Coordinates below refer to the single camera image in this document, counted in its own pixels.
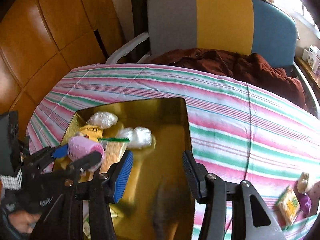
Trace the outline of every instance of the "pink hair curler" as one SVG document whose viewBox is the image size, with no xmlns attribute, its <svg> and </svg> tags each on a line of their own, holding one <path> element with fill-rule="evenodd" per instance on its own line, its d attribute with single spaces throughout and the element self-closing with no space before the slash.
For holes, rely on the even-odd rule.
<svg viewBox="0 0 320 240">
<path fill-rule="evenodd" d="M 74 136 L 69 140 L 68 143 L 68 157 L 74 162 L 75 160 L 78 160 L 93 151 L 97 151 L 101 153 L 101 162 L 97 165 L 91 167 L 88 169 L 90 172 L 96 171 L 101 163 L 106 158 L 105 151 L 100 143 L 97 143 L 95 141 L 92 141 L 88 138 L 82 137 L 82 136 Z"/>
</svg>

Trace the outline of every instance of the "table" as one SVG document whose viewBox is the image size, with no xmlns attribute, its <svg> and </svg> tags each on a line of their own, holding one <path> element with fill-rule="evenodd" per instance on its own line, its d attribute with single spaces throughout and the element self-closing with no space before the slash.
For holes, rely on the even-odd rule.
<svg viewBox="0 0 320 240">
<path fill-rule="evenodd" d="M 271 92 L 224 76 L 173 66 L 96 64 L 71 70 L 42 100 L 28 124 L 30 151 L 57 146 L 74 112 L 115 102 L 163 97 L 186 100 L 197 162 L 225 181 L 252 182 L 267 206 L 275 207 L 302 171 L 320 180 L 320 120 Z M 196 204 L 193 237 L 198 239 L 205 206 Z M 316 216 L 301 214 L 287 240 L 306 235 Z M 227 203 L 225 240 L 231 238 Z"/>
<path fill-rule="evenodd" d="M 308 75 L 308 78 L 311 80 L 313 84 L 314 90 L 316 90 L 316 92 L 320 94 L 320 76 L 317 76 L 316 74 L 314 74 L 310 66 L 308 65 L 308 63 L 306 63 L 302 58 L 295 56 L 294 62 L 297 64 L 298 67 L 302 68 L 306 72 L 306 74 Z"/>
</svg>

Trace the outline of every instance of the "white plastic bag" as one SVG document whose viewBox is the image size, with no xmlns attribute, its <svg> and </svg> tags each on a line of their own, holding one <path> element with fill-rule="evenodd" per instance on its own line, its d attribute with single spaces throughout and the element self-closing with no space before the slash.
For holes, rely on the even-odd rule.
<svg viewBox="0 0 320 240">
<path fill-rule="evenodd" d="M 100 129 L 108 129 L 118 122 L 118 117 L 109 112 L 96 112 L 87 121 L 87 124 L 98 125 Z"/>
<path fill-rule="evenodd" d="M 124 128 L 117 133 L 116 138 L 129 138 L 128 149 L 141 149 L 142 147 L 151 146 L 152 143 L 150 129 L 140 126 L 135 129 L 131 127 Z"/>
</svg>

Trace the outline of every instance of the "brown cloth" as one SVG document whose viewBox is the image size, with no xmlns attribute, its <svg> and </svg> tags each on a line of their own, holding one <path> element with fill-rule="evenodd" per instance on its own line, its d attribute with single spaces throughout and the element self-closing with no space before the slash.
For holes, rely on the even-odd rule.
<svg viewBox="0 0 320 240">
<path fill-rule="evenodd" d="M 171 65 L 227 76 L 265 89 L 307 110 L 301 82 L 272 68 L 259 54 L 250 56 L 222 50 L 176 49 L 145 63 Z"/>
</svg>

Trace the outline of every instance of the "hand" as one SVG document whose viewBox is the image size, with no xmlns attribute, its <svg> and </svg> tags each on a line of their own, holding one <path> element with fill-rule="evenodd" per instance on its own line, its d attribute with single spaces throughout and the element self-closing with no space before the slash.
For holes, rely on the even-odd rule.
<svg viewBox="0 0 320 240">
<path fill-rule="evenodd" d="M 26 211 L 17 211 L 9 215 L 10 223 L 21 233 L 31 234 L 32 228 L 29 224 L 36 223 L 40 214 L 29 214 Z"/>
</svg>

